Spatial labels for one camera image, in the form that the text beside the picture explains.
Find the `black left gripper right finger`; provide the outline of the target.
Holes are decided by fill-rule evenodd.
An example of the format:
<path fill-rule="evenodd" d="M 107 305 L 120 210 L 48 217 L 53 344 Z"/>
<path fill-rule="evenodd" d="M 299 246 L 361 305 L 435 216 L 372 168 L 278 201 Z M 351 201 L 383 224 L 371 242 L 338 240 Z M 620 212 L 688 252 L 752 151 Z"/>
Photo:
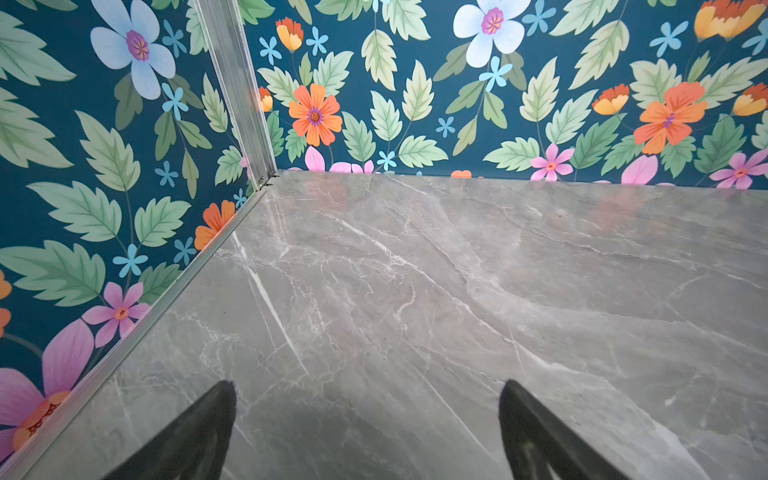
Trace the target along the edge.
<path fill-rule="evenodd" d="M 626 477 L 515 380 L 501 391 L 498 417 L 515 479 Z"/>

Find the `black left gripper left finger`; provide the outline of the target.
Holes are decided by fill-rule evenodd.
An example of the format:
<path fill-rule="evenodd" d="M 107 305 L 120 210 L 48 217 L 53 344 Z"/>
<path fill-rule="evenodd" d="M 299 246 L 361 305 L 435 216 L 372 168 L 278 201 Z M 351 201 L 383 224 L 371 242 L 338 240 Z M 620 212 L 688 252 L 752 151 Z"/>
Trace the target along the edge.
<path fill-rule="evenodd" d="M 217 382 L 106 477 L 218 480 L 236 419 L 236 402 L 234 383 Z"/>

